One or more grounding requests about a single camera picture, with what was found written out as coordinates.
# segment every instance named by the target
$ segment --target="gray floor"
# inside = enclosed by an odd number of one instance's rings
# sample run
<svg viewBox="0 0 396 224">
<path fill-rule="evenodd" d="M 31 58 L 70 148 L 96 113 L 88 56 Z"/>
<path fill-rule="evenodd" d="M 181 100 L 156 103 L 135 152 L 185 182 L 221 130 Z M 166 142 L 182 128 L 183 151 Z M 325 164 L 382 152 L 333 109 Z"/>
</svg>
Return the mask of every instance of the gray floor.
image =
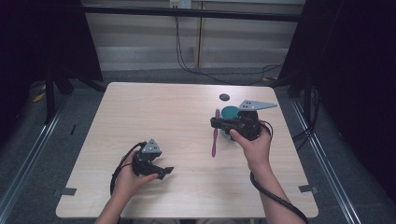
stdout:
<svg viewBox="0 0 396 224">
<path fill-rule="evenodd" d="M 206 69 L 205 71 L 242 73 L 261 71 L 261 69 L 233 68 Z M 265 76 L 276 77 L 278 71 L 278 69 L 273 70 L 266 73 Z M 240 85 L 261 79 L 261 75 L 220 75 L 215 77 L 228 83 Z M 112 81 L 224 84 L 211 77 L 193 75 L 181 69 L 105 72 L 104 78 L 104 85 Z M 268 81 L 261 81 L 254 85 L 266 86 L 268 84 Z M 64 110 L 7 217 L 6 223 L 93 223 L 93 219 L 56 217 L 55 209 L 59 198 L 52 195 L 53 191 L 65 186 L 104 95 L 76 80 L 73 80 L 73 85 L 76 89 L 72 95 L 57 95 L 57 105 L 63 98 L 66 101 Z M 17 128 L 9 141 L 0 148 L 2 167 L 0 170 L 0 195 L 2 197 L 43 128 L 46 116 L 45 101 L 31 102 L 37 92 L 39 92 L 39 88 L 32 89 L 31 99 L 26 102 L 25 108 L 21 112 Z M 276 96 L 290 128 L 290 133 L 294 136 L 303 128 L 294 110 L 292 100 L 287 95 L 287 87 L 276 88 Z M 356 209 L 360 223 L 396 223 L 394 204 L 387 198 L 373 177 L 355 159 L 348 145 L 339 138 L 324 106 L 319 109 L 315 132 L 346 195 Z M 340 203 L 334 196 L 331 185 L 309 142 L 301 148 L 299 156 L 308 182 L 318 189 L 314 196 L 319 208 L 319 215 L 311 218 L 310 223 L 351 223 L 348 222 Z M 256 220 L 256 222 L 265 223 L 265 220 Z"/>
</svg>

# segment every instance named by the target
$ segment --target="forearm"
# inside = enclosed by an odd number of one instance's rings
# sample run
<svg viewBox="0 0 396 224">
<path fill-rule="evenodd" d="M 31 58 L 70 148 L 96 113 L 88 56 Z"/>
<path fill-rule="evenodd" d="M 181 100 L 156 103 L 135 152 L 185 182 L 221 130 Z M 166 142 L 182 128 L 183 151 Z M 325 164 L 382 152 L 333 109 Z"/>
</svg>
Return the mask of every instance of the forearm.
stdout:
<svg viewBox="0 0 396 224">
<path fill-rule="evenodd" d="M 108 202 L 106 203 L 106 206 L 100 214 L 99 218 L 96 219 L 95 224 L 117 223 L 120 218 L 120 214 L 122 213 L 122 210 L 128 203 L 128 201 L 120 197 L 111 197 L 110 200 L 108 200 Z"/>
<path fill-rule="evenodd" d="M 256 181 L 263 188 L 272 192 L 279 198 L 290 202 L 285 191 L 282 189 L 279 182 L 277 181 L 269 164 L 261 168 L 255 169 L 253 171 L 253 174 Z M 260 193 L 260 197 L 262 199 L 262 206 L 264 208 L 268 223 L 304 223 L 302 219 L 300 219 L 296 214 L 294 214 L 282 204 L 274 201 L 273 199 L 262 193 Z"/>
</svg>

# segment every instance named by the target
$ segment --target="wooden table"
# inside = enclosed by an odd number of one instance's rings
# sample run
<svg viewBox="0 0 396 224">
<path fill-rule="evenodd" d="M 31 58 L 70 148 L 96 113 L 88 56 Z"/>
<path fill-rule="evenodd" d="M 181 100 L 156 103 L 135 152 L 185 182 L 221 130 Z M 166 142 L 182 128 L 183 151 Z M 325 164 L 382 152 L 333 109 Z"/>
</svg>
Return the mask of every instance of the wooden table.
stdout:
<svg viewBox="0 0 396 224">
<path fill-rule="evenodd" d="M 228 102 L 220 100 L 230 95 Z M 219 134 L 211 156 L 216 108 L 239 106 L 245 99 L 277 103 L 271 88 L 220 85 L 111 83 L 99 106 L 67 188 L 58 217 L 98 217 L 109 199 L 111 175 L 136 143 L 154 138 L 163 154 L 154 164 L 174 166 L 164 180 L 148 184 L 125 207 L 130 218 L 264 217 L 259 192 L 249 180 L 242 148 Z M 259 111 L 275 135 L 270 161 L 291 202 L 307 217 L 318 208 L 279 106 Z"/>
</svg>

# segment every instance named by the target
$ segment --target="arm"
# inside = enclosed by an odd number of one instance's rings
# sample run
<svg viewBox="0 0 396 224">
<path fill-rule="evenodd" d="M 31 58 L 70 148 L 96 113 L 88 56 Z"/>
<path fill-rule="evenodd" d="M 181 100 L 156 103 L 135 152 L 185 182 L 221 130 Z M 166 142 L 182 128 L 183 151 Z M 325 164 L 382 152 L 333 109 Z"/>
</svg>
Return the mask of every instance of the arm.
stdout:
<svg viewBox="0 0 396 224">
<path fill-rule="evenodd" d="M 257 182 L 276 196 L 290 202 L 285 191 L 277 181 L 269 162 L 271 145 L 270 134 L 262 129 L 260 137 L 254 141 L 248 141 L 236 130 L 231 130 L 230 134 L 244 149 L 244 154 L 247 158 L 247 166 L 254 174 Z M 262 193 L 260 193 L 260 197 L 268 223 L 304 223 L 302 219 L 283 205 L 268 198 Z"/>
<path fill-rule="evenodd" d="M 108 200 L 105 208 L 96 219 L 95 224 L 100 223 L 117 223 L 120 214 L 125 205 L 136 195 L 138 190 L 147 183 L 157 178 L 157 174 L 137 177 L 132 170 L 132 160 L 136 151 L 132 152 L 125 160 L 124 164 L 130 164 L 123 167 L 117 177 L 116 186 L 113 194 Z"/>
</svg>

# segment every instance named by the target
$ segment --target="metal rod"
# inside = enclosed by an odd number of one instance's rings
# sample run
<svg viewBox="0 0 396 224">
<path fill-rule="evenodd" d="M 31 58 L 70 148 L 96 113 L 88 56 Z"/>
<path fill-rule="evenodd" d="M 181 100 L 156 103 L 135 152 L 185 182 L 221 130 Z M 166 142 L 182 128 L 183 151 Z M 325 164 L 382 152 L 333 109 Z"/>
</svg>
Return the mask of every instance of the metal rod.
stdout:
<svg viewBox="0 0 396 224">
<path fill-rule="evenodd" d="M 146 15 L 146 16 L 178 16 L 178 17 L 195 17 L 195 18 L 217 18 L 217 19 L 237 19 L 252 21 L 300 21 L 300 20 L 322 20 L 324 18 L 307 18 L 301 15 L 292 14 L 275 14 L 275 13 L 253 13 L 238 11 L 219 11 L 219 10 L 202 10 L 202 9 L 184 9 L 184 8 L 166 8 L 166 7 L 119 7 L 105 5 L 82 6 L 73 5 L 45 5 L 34 4 L 29 8 L 41 10 L 68 10 L 85 13 L 107 13 L 123 15 Z"/>
</svg>

